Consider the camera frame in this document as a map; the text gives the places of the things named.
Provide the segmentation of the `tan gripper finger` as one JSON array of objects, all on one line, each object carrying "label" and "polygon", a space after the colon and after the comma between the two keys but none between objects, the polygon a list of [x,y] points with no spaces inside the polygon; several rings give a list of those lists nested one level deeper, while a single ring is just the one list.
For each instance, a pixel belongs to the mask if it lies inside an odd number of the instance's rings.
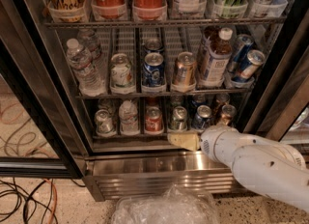
[{"label": "tan gripper finger", "polygon": [[169,133],[168,141],[177,147],[189,150],[198,151],[200,149],[200,138],[196,132]]}]

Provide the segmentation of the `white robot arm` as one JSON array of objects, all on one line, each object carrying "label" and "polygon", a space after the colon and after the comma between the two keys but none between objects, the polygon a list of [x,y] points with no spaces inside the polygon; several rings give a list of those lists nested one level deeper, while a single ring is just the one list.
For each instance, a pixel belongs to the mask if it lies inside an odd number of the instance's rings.
[{"label": "white robot arm", "polygon": [[246,189],[309,212],[309,169],[294,147],[229,126],[210,126],[202,133],[170,132],[167,139],[226,165]]}]

